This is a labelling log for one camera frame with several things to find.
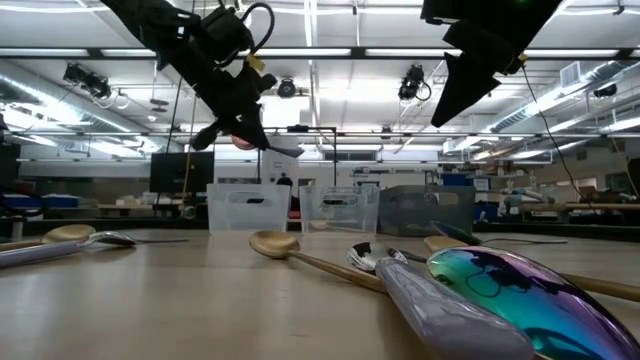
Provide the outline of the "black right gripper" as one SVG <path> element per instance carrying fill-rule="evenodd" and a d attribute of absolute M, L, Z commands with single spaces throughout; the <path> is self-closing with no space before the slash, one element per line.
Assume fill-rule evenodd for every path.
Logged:
<path fill-rule="evenodd" d="M 444 41 L 463 53 L 444 54 L 448 77 L 431 124 L 442 127 L 498 87 L 493 71 L 517 72 L 520 56 L 560 4 L 561 0 L 424 0 L 422 19 L 447 25 Z"/>

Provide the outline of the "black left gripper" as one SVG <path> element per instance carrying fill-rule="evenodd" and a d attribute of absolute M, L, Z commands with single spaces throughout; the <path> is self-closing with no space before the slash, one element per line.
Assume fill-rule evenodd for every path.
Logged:
<path fill-rule="evenodd" d="M 174 68 L 212 110 L 227 131 L 259 149 L 270 143 L 259 123 L 261 94 L 271 89 L 277 79 L 270 73 L 261 75 L 248 62 L 233 76 L 214 68 L 203 55 L 184 51 L 174 59 Z M 193 150 L 204 150 L 221 132 L 218 122 L 200 130 L 190 140 Z"/>

